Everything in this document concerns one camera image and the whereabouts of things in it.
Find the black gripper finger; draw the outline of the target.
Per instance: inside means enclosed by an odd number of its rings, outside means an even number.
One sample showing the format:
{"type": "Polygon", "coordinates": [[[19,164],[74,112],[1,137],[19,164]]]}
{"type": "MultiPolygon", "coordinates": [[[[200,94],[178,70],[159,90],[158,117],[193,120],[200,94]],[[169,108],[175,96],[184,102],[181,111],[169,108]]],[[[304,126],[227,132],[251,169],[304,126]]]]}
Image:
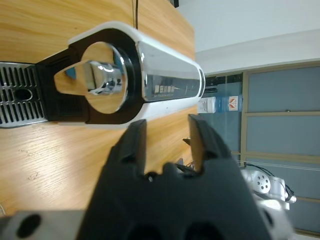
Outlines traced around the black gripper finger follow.
{"type": "Polygon", "coordinates": [[[240,169],[231,150],[217,131],[200,115],[188,116],[190,148],[199,174],[239,175],[240,169]]]}
{"type": "Polygon", "coordinates": [[[147,121],[142,119],[131,123],[110,149],[102,168],[99,185],[103,190],[112,187],[150,189],[150,182],[144,177],[146,145],[147,121]]]}

